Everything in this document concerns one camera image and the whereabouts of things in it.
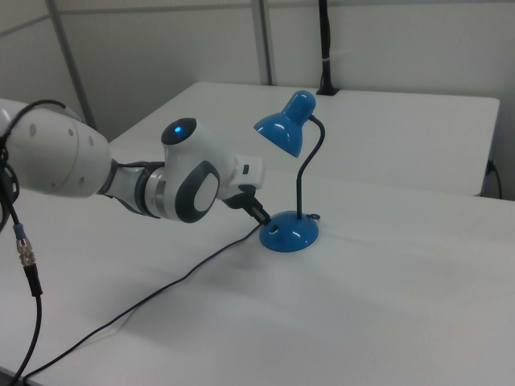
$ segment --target cable connector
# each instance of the cable connector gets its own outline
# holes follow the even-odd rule
[[[16,234],[16,249],[19,253],[19,260],[24,267],[35,264],[34,252],[32,252],[32,244],[25,235],[22,224],[16,224],[14,227]]]
[[[38,267],[35,263],[32,244],[25,234],[23,224],[16,224],[13,228],[16,234],[16,249],[19,253],[19,260],[22,262],[25,276],[27,276],[27,280],[29,281],[32,296],[41,296],[43,290],[41,289],[41,283],[39,283]]]
[[[19,253],[19,260],[24,267],[35,264],[34,252],[32,252],[32,244],[29,239],[16,240],[16,249]]]

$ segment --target lamp power cord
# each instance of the lamp power cord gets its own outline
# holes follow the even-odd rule
[[[130,308],[128,308],[127,310],[123,311],[121,314],[119,314],[117,317],[111,319],[111,321],[107,322],[105,325],[103,326],[100,326],[98,327],[96,330],[90,332],[89,334],[87,334],[83,339],[81,339],[79,342],[77,342],[76,344],[74,344],[73,346],[71,346],[69,349],[67,349],[65,352],[63,352],[61,355],[55,357],[53,360],[51,360],[50,362],[44,364],[43,366],[41,366],[40,368],[37,368],[35,369],[33,372],[30,372],[29,374],[27,374],[26,376],[23,377],[23,384],[25,386],[30,386],[27,382],[28,382],[28,379],[32,376],[35,376],[36,374],[42,372],[43,370],[49,368],[51,365],[53,365],[54,363],[57,363],[59,362],[61,359],[63,359],[66,355],[70,354],[72,351],[74,351],[76,348],[78,348],[82,343],[84,343],[85,341],[87,341],[89,338],[91,338],[92,336],[94,336],[95,334],[99,333],[100,331],[104,330],[105,328],[111,326],[113,323],[115,323],[118,319],[120,318],[123,318],[124,316],[126,316],[129,312],[131,311],[134,311],[136,310],[137,308],[139,308],[140,306],[142,306],[143,304],[147,303],[148,301],[150,301],[151,299],[155,298],[156,296],[158,296],[160,293],[162,293],[163,291],[165,290],[168,290],[170,287],[174,286],[174,285],[177,285],[179,284],[180,282],[182,281],[185,281],[186,279],[188,279],[197,269],[199,269],[202,265],[206,264],[208,261],[210,261],[211,259],[213,259],[214,257],[220,255],[223,251],[225,251],[226,249],[229,249],[231,247],[233,247],[234,245],[236,244],[240,244],[241,242],[249,239],[259,228],[261,227],[261,225],[258,225],[256,228],[254,228],[252,231],[250,231],[250,233],[248,233],[246,236],[242,237],[241,239],[239,240],[236,240],[236,241],[233,241],[232,243],[230,244],[227,244],[225,245],[223,248],[219,249],[218,251],[214,252],[211,256],[209,257],[206,257],[205,259],[203,259],[199,264],[195,265],[195,267],[193,267],[188,273],[186,273],[184,276],[182,276],[180,279],[177,279],[175,281],[173,281],[172,283],[169,283],[163,287],[161,287],[160,289],[158,289],[157,291],[153,292],[152,294],[148,295],[146,298],[142,299],[141,301],[137,302],[136,304],[134,304],[133,306],[131,306]]]

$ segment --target black pole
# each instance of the black pole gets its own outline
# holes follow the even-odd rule
[[[338,88],[332,87],[331,83],[331,61],[329,58],[329,50],[331,48],[331,28],[329,26],[327,0],[319,0],[319,14],[322,46],[322,80],[320,81],[320,90],[316,93],[317,95],[333,96],[338,92]]]
[[[323,139],[325,138],[325,128],[322,125],[322,122],[315,118],[315,116],[311,115],[308,118],[311,122],[317,124],[320,128],[320,138],[316,143],[315,148],[310,152],[307,156],[306,161],[301,165],[299,169],[299,173],[297,174],[297,220],[301,220],[303,218],[303,172],[306,169],[307,164],[315,157],[317,151],[319,151],[322,146]]]

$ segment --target lamp neck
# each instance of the lamp neck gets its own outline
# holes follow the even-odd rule
[[[323,127],[322,122],[315,118],[315,116],[310,115],[308,118],[310,121],[315,123],[320,128],[320,138],[316,143],[315,148],[309,153],[306,158],[306,161],[301,165],[299,169],[299,173],[297,174],[297,220],[301,220],[303,218],[303,184],[302,177],[304,170],[306,169],[307,164],[315,157],[317,151],[319,151],[320,147],[323,144],[323,140],[325,139],[325,128]]]

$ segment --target lamp base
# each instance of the lamp base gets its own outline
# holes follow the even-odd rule
[[[294,252],[313,244],[318,235],[319,227],[311,217],[303,213],[299,220],[296,211],[284,211],[261,228],[259,239],[273,251]]]

